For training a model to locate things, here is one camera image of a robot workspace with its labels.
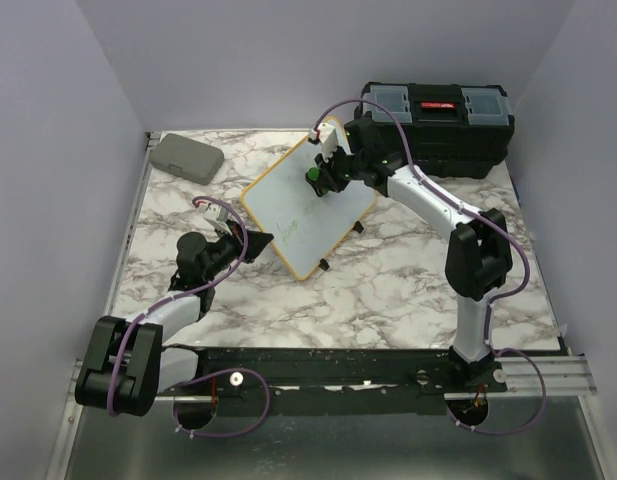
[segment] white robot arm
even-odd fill
[[[385,151],[372,119],[354,120],[345,129],[352,155],[341,148],[331,125],[322,123],[318,132],[311,131],[309,139],[320,146],[321,153],[306,181],[322,196],[342,191],[351,180],[361,180],[415,212],[449,243],[446,277],[457,292],[457,333],[452,352],[471,368],[491,354],[485,342],[491,328],[486,322],[487,303],[505,281],[512,257],[506,240],[464,212],[483,215],[505,230],[503,215],[494,209],[481,212],[429,178],[414,177],[400,153]]]
[[[199,232],[179,238],[177,271],[168,294],[155,304],[160,308],[140,311],[126,319],[102,317],[97,321],[75,388],[75,398],[81,405],[107,408],[109,385],[115,383],[115,413],[141,416],[151,407],[156,393],[191,380],[197,373],[197,355],[176,347],[162,351],[162,344],[210,310],[214,287],[200,287],[211,284],[241,255],[245,263],[252,263],[273,239],[269,233],[246,230],[245,242],[240,227],[228,219],[225,208],[214,204],[199,208],[214,227],[218,240],[209,242]],[[135,322],[123,367],[115,375],[113,364],[120,342]]]

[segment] small whiteboard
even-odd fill
[[[350,153],[346,134],[336,118],[339,144]],[[362,182],[350,182],[341,193],[317,197],[306,182],[316,166],[319,147],[304,137],[241,194],[241,203],[262,232],[275,237],[273,247],[298,280],[305,280],[319,261],[343,240],[376,200],[375,191]]]

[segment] gray wall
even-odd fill
[[[366,81],[518,98],[572,0],[77,0],[153,130],[305,126]]]
[[[617,448],[617,0],[580,0],[516,109],[509,167]]]
[[[0,480],[45,475],[142,132],[73,0],[0,2]]]

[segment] black toolbox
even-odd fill
[[[427,175],[484,178],[508,154],[515,117],[498,85],[370,82],[361,93],[397,117],[415,163]],[[384,111],[363,103],[355,109],[355,118],[362,115],[379,125],[389,149],[404,151],[399,132]]]

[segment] bolt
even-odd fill
[[[233,387],[238,387],[244,383],[244,376],[240,372],[235,372],[230,376],[230,384]]]
[[[497,383],[504,383],[506,381],[506,372],[502,369],[498,368],[494,372],[492,372],[492,378],[494,378]]]

